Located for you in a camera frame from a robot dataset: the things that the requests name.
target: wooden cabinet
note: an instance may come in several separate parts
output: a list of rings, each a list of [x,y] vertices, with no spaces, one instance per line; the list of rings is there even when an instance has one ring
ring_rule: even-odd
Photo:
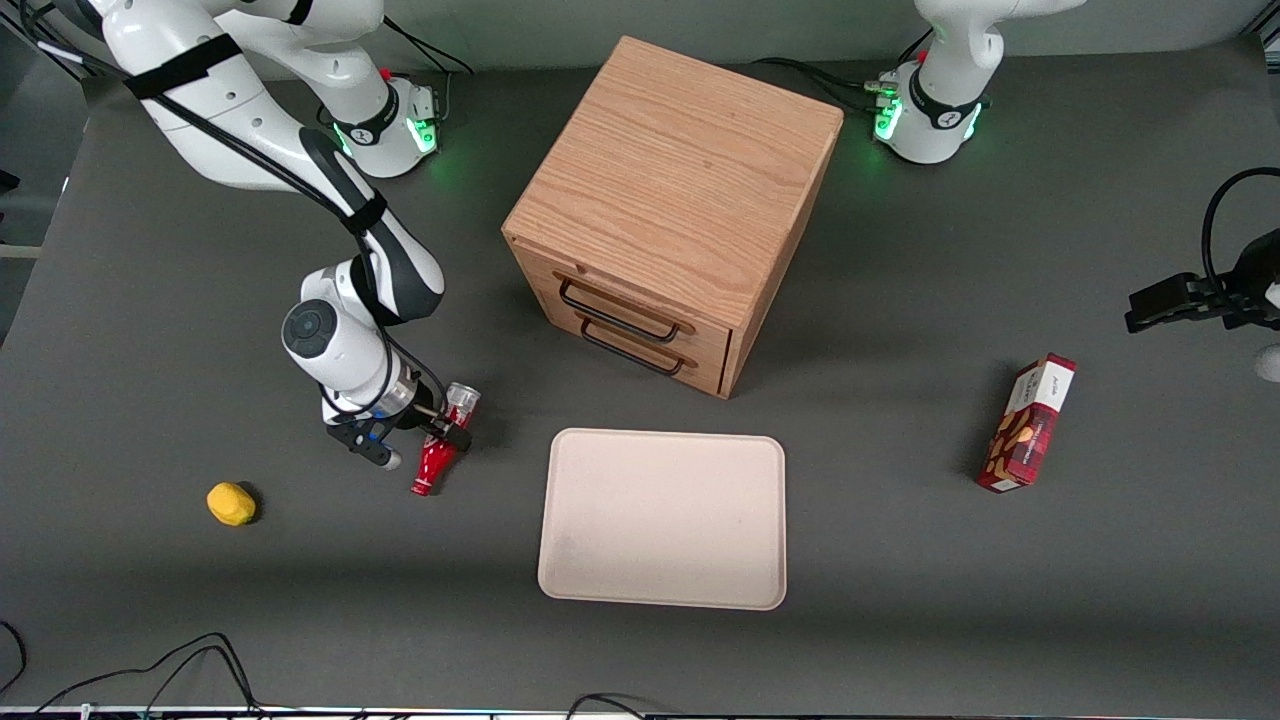
[[[842,119],[623,37],[503,234],[552,324],[728,397]]]

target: red box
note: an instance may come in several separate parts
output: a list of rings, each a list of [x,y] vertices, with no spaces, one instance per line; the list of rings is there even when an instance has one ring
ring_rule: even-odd
[[[1018,373],[1005,416],[987,446],[979,486],[1004,493],[1036,482],[1074,377],[1075,363],[1059,355]]]

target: wood grain top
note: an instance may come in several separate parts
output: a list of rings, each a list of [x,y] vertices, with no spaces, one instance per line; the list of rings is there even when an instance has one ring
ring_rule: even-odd
[[[842,120],[829,105],[623,37],[503,232],[739,327]]]

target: green led light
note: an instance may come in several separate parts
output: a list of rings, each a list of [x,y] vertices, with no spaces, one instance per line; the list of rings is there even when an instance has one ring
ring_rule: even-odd
[[[888,142],[897,129],[899,118],[902,117],[902,101],[895,99],[888,108],[881,110],[881,115],[883,117],[876,122],[876,137]]]
[[[982,102],[978,102],[978,106],[973,109],[973,118],[969,119],[969,129],[964,131],[965,140],[973,137],[973,132],[978,129],[978,115],[980,114],[982,114]]]
[[[417,149],[422,152],[422,155],[435,150],[435,123],[430,120],[404,118],[404,127],[407,127],[410,135],[413,136],[413,142],[417,143]]]
[[[347,138],[342,135],[342,131],[338,129],[338,123],[333,124],[333,132],[338,133],[338,143],[342,145],[342,154],[351,158],[351,147],[347,146]]]

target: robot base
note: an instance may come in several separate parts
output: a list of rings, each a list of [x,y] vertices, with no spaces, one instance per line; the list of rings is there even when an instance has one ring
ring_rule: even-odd
[[[383,132],[376,145],[360,145],[347,137],[337,124],[334,132],[342,151],[356,161],[365,174],[375,178],[393,178],[412,170],[439,143],[435,119],[435,94],[430,87],[420,87],[404,78],[392,78],[388,83],[399,96],[399,117]]]
[[[879,79],[906,87],[919,67],[915,61],[905,63],[895,70],[881,73]],[[933,127],[929,115],[915,105],[910,94],[901,92],[876,118],[873,137],[892,147],[904,160],[934,165],[950,160],[960,146],[973,137],[980,113],[980,104],[969,117],[959,117],[960,113],[955,113],[957,115],[955,124],[938,129]]]

